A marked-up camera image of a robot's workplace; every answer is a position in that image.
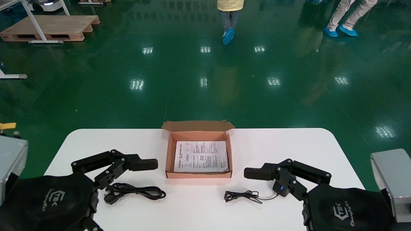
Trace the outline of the black cloth-covered left gripper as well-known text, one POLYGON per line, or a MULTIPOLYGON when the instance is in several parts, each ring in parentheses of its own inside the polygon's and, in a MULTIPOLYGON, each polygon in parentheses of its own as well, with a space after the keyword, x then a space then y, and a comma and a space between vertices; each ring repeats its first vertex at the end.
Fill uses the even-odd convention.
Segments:
POLYGON ((81 173, 18 180, 1 205, 2 231, 103 231, 98 192, 81 173))

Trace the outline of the black cloth-covered right gripper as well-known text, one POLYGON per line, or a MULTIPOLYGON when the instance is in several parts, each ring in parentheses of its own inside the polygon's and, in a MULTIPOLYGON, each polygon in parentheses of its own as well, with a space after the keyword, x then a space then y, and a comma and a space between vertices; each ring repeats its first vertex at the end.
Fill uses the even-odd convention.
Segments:
POLYGON ((307 231, 389 231, 395 220, 381 193, 359 188, 329 186, 331 174, 299 161, 244 169, 244 177, 274 181, 279 196, 293 195, 303 202, 303 224, 307 231), (300 177, 318 186, 307 193, 300 177))

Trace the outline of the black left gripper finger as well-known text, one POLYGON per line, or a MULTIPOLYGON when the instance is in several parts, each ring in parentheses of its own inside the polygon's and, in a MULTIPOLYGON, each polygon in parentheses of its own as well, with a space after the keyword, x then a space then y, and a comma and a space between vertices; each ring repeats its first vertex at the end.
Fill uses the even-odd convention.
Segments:
POLYGON ((72 171, 86 174, 108 167, 94 178, 94 188, 103 190, 126 171, 147 171, 158 168, 157 159, 141 159, 138 154, 123 154, 117 150, 106 151, 71 163, 72 171))

